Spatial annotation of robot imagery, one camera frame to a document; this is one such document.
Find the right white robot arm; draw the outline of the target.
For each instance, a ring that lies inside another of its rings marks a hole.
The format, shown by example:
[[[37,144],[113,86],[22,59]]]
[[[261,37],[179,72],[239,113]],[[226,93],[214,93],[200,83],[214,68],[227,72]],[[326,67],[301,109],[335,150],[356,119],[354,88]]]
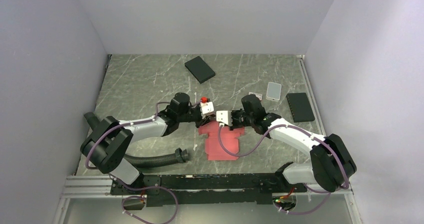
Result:
[[[310,158],[310,163],[286,163],[277,170],[275,184],[280,191],[287,192],[297,184],[317,184],[330,193],[349,188],[349,178],[357,166],[340,136],[316,134],[268,113],[253,94],[241,101],[240,110],[216,113],[220,127],[252,127],[262,139],[281,141]]]

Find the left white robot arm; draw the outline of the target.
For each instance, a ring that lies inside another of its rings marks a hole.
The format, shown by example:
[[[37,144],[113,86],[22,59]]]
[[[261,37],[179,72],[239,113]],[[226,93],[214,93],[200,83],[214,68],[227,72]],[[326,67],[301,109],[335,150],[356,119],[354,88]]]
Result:
[[[154,115],[130,121],[117,120],[113,116],[100,120],[93,112],[85,113],[84,118],[91,128],[80,147],[85,156],[85,167],[116,177],[124,182],[129,193],[139,193],[144,181],[135,164],[125,158],[129,145],[147,138],[167,136],[180,123],[195,123],[200,127],[215,111],[210,99],[203,97],[193,104],[189,95],[181,92],[164,104],[164,110],[156,107]]]

